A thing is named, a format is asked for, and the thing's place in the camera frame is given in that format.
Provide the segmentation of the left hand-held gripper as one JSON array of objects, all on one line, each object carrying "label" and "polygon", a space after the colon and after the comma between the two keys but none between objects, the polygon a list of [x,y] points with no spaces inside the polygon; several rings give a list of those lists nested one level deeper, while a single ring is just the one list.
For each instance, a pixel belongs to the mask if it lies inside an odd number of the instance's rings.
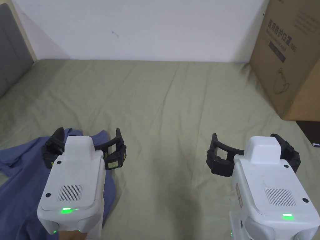
[{"label": "left hand-held gripper", "polygon": [[[89,136],[69,136],[58,128],[41,147],[50,170],[37,216],[49,234],[79,231],[87,240],[100,240],[104,213],[105,169],[123,166],[127,157],[120,128],[110,141],[94,146]],[[109,153],[113,145],[116,150]]]}]

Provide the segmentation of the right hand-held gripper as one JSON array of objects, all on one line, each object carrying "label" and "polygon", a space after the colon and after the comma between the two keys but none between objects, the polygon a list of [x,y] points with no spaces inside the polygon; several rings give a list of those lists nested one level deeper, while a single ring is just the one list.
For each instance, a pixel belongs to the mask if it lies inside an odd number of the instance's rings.
[{"label": "right hand-held gripper", "polygon": [[[218,156],[218,149],[227,158]],[[296,172],[300,155],[278,134],[251,137],[240,150],[212,134],[206,163],[231,177],[237,209],[229,213],[233,240],[311,240],[320,218]]]}]

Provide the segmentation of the person's left hand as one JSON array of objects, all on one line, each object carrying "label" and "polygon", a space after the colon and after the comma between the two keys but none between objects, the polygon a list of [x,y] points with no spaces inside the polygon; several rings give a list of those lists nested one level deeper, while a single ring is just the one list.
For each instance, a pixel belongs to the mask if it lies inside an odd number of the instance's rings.
[{"label": "person's left hand", "polygon": [[58,240],[85,240],[87,233],[76,231],[59,231]]}]

